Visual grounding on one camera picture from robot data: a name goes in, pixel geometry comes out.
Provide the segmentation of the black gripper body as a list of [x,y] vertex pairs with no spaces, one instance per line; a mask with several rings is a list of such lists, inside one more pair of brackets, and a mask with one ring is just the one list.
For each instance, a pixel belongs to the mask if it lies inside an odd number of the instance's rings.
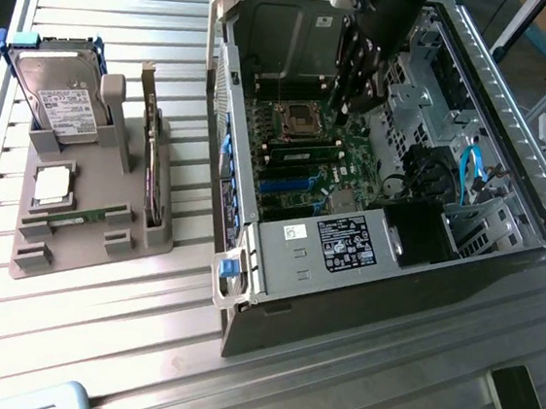
[[403,45],[425,0],[366,0],[355,21],[367,47],[379,61],[389,61]]

